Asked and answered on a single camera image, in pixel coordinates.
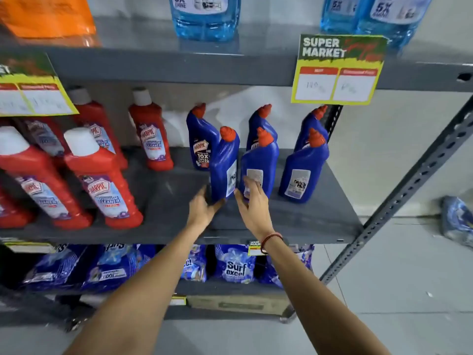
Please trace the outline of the person's right hand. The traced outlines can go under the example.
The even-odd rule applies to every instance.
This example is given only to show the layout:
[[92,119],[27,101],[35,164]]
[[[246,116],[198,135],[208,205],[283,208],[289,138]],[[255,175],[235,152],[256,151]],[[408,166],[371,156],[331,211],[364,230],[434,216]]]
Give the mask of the person's right hand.
[[244,176],[244,183],[249,188],[250,194],[246,201],[248,213],[241,217],[247,229],[261,243],[264,237],[275,232],[269,213],[269,199],[260,183],[247,176]]

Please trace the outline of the person's left hand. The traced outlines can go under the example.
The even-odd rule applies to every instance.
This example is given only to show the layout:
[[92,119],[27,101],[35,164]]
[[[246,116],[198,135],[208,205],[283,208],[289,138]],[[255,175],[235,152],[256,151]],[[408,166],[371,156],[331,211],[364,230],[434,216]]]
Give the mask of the person's left hand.
[[207,216],[207,201],[205,198],[207,185],[204,185],[189,202],[189,214],[186,228],[201,234],[210,225],[214,217]]

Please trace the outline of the blue toilet cleaner bottle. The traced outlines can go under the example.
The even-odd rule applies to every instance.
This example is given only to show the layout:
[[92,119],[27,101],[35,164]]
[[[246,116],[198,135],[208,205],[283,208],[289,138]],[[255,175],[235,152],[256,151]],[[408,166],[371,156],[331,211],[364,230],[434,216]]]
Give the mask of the blue toilet cleaner bottle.
[[240,138],[229,126],[220,128],[220,136],[210,158],[210,198],[213,203],[232,196],[237,187]]
[[275,184],[279,147],[263,127],[257,128],[257,137],[258,146],[246,151],[240,162],[239,190],[245,199],[249,199],[250,189],[245,185],[244,177],[259,182],[267,197],[270,197]]

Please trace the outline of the person's right forearm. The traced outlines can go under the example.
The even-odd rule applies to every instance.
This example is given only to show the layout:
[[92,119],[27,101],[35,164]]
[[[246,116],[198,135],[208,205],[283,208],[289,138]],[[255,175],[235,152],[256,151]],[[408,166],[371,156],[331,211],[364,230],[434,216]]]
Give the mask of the person's right forearm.
[[268,245],[267,250],[318,355],[391,355],[368,326],[286,244]]

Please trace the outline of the person's left forearm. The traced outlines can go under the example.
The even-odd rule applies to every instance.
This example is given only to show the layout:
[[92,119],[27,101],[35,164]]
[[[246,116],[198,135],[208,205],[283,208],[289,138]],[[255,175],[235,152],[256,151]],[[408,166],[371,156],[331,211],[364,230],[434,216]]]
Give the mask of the person's left forearm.
[[186,225],[100,305],[62,355],[151,355],[186,259],[204,229]]

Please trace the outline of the red thread wristband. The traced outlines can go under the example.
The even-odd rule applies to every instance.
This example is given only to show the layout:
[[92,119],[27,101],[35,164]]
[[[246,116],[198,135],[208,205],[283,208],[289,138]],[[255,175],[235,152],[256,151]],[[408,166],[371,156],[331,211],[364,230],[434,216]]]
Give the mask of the red thread wristband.
[[260,245],[261,253],[263,255],[269,255],[267,246],[269,245],[270,247],[272,247],[274,244],[285,244],[284,238],[282,237],[281,233],[274,232],[264,237]]

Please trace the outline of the grey metal shelf rack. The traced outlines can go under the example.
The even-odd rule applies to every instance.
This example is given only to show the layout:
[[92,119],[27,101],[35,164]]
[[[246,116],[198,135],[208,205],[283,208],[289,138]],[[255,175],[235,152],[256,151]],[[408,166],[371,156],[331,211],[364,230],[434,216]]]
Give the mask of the grey metal shelf rack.
[[[0,53],[14,56],[45,54],[60,79],[66,81],[150,81],[185,84],[287,87],[292,85],[299,35],[316,34],[314,26],[244,23],[229,42],[179,39],[170,21],[99,17],[101,46],[70,46],[80,37],[21,39],[0,25]],[[388,51],[381,72],[382,90],[472,92],[473,51],[448,50],[432,42],[415,41],[402,51]],[[423,184],[473,135],[473,95],[453,117],[415,165],[362,225],[329,166],[322,168],[321,191],[308,205],[290,205],[273,191],[270,210],[293,243],[346,244],[321,276],[324,284],[344,268]],[[125,147],[132,160],[125,178],[144,223],[131,230],[114,231],[102,216],[83,231],[60,231],[40,216],[25,229],[0,231],[2,236],[51,243],[164,244],[183,225],[179,211],[204,181],[204,174],[185,160],[185,149],[174,147],[177,165],[152,175],[139,165],[138,147]]]

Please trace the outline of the row of blue detergent packets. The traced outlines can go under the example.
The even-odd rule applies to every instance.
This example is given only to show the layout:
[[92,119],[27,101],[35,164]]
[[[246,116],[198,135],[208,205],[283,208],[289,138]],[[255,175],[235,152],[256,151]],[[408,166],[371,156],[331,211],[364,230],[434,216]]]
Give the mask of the row of blue detergent packets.
[[[60,244],[39,258],[22,286],[30,291],[107,292],[117,289],[163,249],[152,244]],[[248,245],[194,244],[180,280],[204,283],[208,278],[282,288],[270,256],[249,255]]]

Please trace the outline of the group of blue bottles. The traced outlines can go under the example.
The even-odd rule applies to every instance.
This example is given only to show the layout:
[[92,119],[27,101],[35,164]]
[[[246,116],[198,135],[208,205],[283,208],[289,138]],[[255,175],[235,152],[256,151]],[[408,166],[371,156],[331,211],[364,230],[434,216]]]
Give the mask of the group of blue bottles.
[[[278,135],[267,120],[271,107],[270,104],[263,105],[251,115],[245,152],[258,146],[258,127],[269,131],[277,141]],[[301,125],[294,150],[286,159],[279,195],[292,202],[305,203],[309,200],[320,178],[322,167],[328,160],[328,133],[320,123],[326,109],[327,106],[321,106],[307,115]],[[210,158],[221,136],[220,133],[217,134],[215,127],[204,120],[204,113],[205,104],[193,107],[187,115],[186,123],[194,165],[199,170],[210,171]],[[240,185],[241,157],[238,155],[236,188]]]

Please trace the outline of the beige cardboard box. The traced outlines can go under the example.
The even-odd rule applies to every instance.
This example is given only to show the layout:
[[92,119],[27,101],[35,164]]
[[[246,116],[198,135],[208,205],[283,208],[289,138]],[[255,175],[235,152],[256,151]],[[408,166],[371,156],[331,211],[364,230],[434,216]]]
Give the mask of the beige cardboard box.
[[187,296],[190,307],[201,310],[281,316],[290,305],[285,295]]

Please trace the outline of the group of red cleaner bottles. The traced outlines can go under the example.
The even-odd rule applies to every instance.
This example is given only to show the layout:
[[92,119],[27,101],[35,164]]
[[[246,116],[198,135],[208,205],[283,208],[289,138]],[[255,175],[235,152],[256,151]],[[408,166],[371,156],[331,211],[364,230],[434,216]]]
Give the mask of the group of red cleaner bottles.
[[[128,162],[108,130],[110,124],[104,107],[93,101],[85,88],[73,89],[70,95],[79,112],[76,122],[80,126],[64,133],[70,149],[64,157],[66,165],[104,215],[107,226],[118,230],[140,226],[144,216],[121,172]],[[143,87],[133,89],[133,99],[129,115],[145,151],[148,168],[171,170],[174,162],[161,107],[152,101],[149,90]]]

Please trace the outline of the yellow green price sign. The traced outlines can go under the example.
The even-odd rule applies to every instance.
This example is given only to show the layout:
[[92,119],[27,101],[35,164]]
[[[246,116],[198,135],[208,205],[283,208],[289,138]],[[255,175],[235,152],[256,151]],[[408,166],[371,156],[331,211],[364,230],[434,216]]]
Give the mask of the yellow green price sign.
[[0,117],[78,113],[46,53],[0,51]]
[[379,35],[301,34],[291,103],[369,105],[387,41]]

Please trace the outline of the clear blue liquid bottle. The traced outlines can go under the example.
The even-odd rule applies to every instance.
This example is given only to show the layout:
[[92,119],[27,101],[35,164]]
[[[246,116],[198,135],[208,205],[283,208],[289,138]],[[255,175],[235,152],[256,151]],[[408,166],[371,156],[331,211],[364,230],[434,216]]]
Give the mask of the clear blue liquid bottle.
[[362,0],[359,35],[382,35],[388,47],[404,47],[415,34],[432,0]]
[[321,30],[326,34],[362,35],[358,23],[371,0],[324,0]]
[[174,30],[194,41],[231,41],[240,18],[241,0],[169,0]]

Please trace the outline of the blue plastic packet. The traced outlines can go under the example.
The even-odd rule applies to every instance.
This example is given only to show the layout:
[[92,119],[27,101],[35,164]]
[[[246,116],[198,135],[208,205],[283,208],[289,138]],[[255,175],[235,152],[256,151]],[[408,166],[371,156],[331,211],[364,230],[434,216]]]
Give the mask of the blue plastic packet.
[[458,197],[446,196],[441,201],[441,234],[473,251],[473,213]]

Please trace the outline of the orange plastic packet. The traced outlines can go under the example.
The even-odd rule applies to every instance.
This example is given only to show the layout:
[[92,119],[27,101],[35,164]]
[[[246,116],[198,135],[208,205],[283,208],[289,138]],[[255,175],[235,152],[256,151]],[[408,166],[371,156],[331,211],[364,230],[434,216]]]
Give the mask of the orange plastic packet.
[[0,22],[26,39],[96,34],[87,0],[0,0]]

